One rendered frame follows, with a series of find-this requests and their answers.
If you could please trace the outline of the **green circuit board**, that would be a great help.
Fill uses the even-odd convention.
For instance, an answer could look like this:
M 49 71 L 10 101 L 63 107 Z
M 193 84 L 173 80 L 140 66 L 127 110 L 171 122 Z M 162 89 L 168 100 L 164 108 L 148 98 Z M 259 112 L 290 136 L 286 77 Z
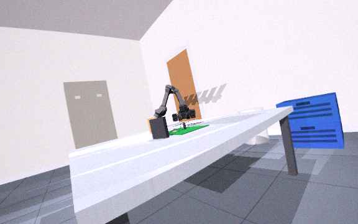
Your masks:
M 183 135 L 183 134 L 186 134 L 186 133 L 190 133 L 192 131 L 195 131 L 197 129 L 201 129 L 201 128 L 204 128 L 204 127 L 207 127 L 209 125 L 203 125 L 203 126 L 190 126 L 190 127 L 186 127 L 186 129 L 184 128 L 178 128 L 178 129 L 174 129 L 172 131 L 169 131 L 169 136 L 171 135 Z

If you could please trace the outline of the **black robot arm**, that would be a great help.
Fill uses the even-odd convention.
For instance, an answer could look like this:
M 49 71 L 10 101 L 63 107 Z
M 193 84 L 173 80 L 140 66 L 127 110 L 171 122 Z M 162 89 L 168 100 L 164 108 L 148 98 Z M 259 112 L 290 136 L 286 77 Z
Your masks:
M 172 91 L 173 90 L 173 91 Z M 186 105 L 186 103 L 183 101 L 180 92 L 178 91 L 177 88 L 175 88 L 172 85 L 165 85 L 165 94 L 163 97 L 163 101 L 162 101 L 162 105 L 159 107 L 159 109 L 155 110 L 155 114 L 154 117 L 156 118 L 161 118 L 162 116 L 165 116 L 166 112 L 167 112 L 167 100 L 168 100 L 168 96 L 169 94 L 176 94 L 176 97 L 179 101 L 179 111 L 178 113 L 181 113 L 182 111 L 186 111 L 186 112 L 190 112 L 191 110 L 195 109 L 189 109 L 189 107 Z

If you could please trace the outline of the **grey square fan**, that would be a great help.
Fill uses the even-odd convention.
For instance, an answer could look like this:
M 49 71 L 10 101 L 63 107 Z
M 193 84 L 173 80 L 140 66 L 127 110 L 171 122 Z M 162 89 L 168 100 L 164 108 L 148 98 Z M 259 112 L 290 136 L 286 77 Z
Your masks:
M 169 138 L 166 118 L 155 118 L 149 120 L 152 139 L 166 139 Z

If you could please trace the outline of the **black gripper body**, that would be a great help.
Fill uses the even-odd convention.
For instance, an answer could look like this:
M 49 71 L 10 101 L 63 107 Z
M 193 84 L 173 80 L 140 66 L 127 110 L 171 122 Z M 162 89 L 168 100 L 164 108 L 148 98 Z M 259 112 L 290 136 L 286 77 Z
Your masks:
M 190 111 L 190 115 L 191 115 L 191 118 L 195 118 L 195 117 L 196 117 L 195 111 L 194 111 L 194 110 L 191 110 L 191 111 Z M 186 111 L 182 111 L 182 112 L 181 112 L 181 117 L 182 117 L 182 119 L 186 119 Z M 175 114 L 172 114 L 172 118 L 173 118 L 173 121 L 174 121 L 174 122 L 175 122 L 175 121 L 178 121 L 178 116 L 177 116 L 176 113 L 175 113 Z

